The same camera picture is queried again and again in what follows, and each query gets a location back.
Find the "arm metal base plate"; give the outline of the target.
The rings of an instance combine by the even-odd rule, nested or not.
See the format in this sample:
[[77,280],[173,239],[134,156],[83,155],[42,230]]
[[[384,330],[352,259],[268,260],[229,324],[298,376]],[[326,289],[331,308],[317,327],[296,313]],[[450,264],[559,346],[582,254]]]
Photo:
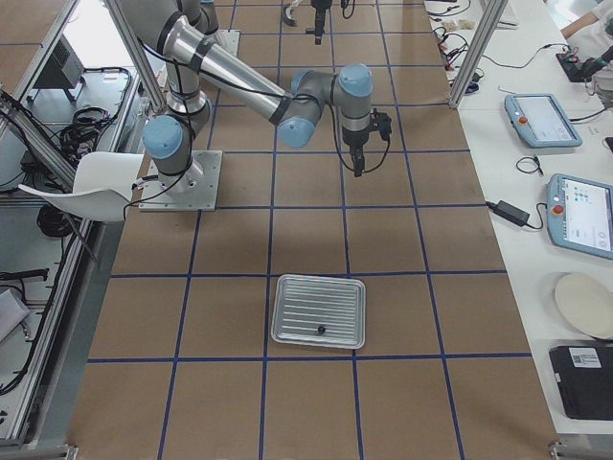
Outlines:
[[222,165],[221,150],[194,150],[192,165],[169,191],[174,177],[160,175],[153,160],[149,161],[148,175],[158,175],[156,180],[143,185],[144,212],[207,211],[216,209],[217,192]]
[[235,58],[238,56],[238,46],[240,40],[240,30],[218,29],[212,38],[215,43],[221,46]]

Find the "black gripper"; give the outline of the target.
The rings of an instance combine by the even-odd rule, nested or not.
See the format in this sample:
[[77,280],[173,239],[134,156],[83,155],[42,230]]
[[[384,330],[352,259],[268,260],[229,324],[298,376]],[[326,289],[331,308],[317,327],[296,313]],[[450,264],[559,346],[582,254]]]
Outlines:
[[366,170],[363,147],[368,143],[369,138],[370,130],[368,128],[360,130],[350,130],[346,127],[342,128],[342,140],[348,147],[351,155],[354,177],[358,177],[360,173],[364,173]]
[[322,35],[324,33],[326,24],[326,8],[316,8],[314,16],[314,30],[315,35]]

